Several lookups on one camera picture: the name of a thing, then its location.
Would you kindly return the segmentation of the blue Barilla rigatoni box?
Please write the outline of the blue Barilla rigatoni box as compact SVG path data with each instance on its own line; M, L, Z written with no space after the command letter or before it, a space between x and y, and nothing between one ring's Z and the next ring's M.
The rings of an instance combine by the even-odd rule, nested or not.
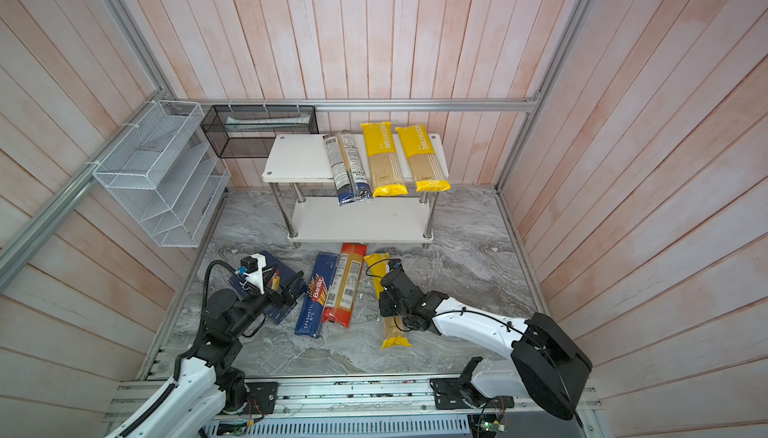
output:
M259 255L264 257L265 262L265 267L262 269L264 290L275 291L287 299L281 306L269 305L265 309L265 314L275 324L280 324L296 306L297 300L306 293L308 284L303 272L295 272L264 250L242 258L240 267L229 277L229 284L240 298L245 299L259 291L259 288L246 278L246 275L260 262Z

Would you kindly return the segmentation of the yellow Pastatime spaghetti bag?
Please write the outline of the yellow Pastatime spaghetti bag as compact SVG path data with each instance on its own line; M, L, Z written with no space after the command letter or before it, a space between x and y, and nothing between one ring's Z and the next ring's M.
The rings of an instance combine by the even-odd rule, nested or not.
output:
M401 146L418 192L444 192L451 189L424 125L397 127Z
M366 255L364 261L367 265L366 275L372 279L375 296L377 299L380 299L384 291L382 280L390 271L390 265L393 260L388 253L374 253ZM402 319L399 316L384 317L383 323L384 340L382 342L382 349L394 346L411 347L411 343L402 327Z
M361 125L374 197L408 194L394 146L390 122Z

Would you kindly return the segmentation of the blue Barilla spaghetti bag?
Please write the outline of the blue Barilla spaghetti bag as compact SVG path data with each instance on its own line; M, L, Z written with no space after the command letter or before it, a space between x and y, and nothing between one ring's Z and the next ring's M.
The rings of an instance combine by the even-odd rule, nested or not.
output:
M339 258L338 254L332 253L319 253L317 255L294 329L295 335L311 338L320 337L325 303Z

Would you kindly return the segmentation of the red spaghetti bag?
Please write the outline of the red spaghetti bag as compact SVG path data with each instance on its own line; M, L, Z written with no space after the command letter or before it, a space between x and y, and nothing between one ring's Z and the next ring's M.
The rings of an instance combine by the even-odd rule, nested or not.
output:
M333 281L323 309L322 321L350 326L356 291L367 246L345 243L342 246Z

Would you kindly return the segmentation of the clear blue-ended spaghetti bag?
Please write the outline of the clear blue-ended spaghetti bag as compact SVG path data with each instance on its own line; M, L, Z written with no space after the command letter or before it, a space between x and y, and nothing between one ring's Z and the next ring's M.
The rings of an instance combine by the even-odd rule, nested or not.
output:
M340 205L370 200L371 186L354 136L348 132L323 136Z

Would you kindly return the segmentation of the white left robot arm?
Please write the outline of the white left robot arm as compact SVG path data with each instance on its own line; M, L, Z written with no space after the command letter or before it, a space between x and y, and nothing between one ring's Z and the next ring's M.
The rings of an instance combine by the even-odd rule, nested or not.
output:
M240 338L268 307L296 303L290 290L265 289L241 298L232 289L214 292L201 312L191 347L179 354L174 369L147 401L111 433L113 437L195 437L219 414L246 413L250 424L274 410L277 384L254 388L233 363Z

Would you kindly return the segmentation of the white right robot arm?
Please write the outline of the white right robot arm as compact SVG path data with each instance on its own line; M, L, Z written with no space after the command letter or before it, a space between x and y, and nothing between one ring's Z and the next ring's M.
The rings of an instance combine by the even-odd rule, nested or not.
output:
M561 420L578 418L593 365L550 316L535 312L528 319L513 318L439 291L424 292L399 259L386 260L384 269L379 310L383 317L393 317L398 329L462 339L496 356L471 358L457 378L431 380L437 408L501 407L522 397Z

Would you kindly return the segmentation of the white two-tier shelf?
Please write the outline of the white two-tier shelf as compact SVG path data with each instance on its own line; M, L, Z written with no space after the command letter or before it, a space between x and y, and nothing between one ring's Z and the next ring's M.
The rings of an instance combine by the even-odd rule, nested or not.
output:
M262 178L275 196L294 243L418 243L433 241L437 195L422 193L341 205L323 136L275 138Z

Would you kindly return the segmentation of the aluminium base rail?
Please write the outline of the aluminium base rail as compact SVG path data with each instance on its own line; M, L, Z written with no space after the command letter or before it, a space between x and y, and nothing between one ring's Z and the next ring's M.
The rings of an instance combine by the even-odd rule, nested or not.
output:
M524 396L482 398L447 392L448 375L361 375L253 379L256 402L205 426L210 437L228 424L235 436L609 437L596 392L587 388L571 421L555 418Z

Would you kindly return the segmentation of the black mesh wall basket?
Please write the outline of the black mesh wall basket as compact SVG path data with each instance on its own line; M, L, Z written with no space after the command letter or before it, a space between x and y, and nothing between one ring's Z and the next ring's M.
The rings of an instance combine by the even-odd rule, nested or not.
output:
M306 105L213 105L201 129L219 158L267 158L279 135L318 134L315 108Z

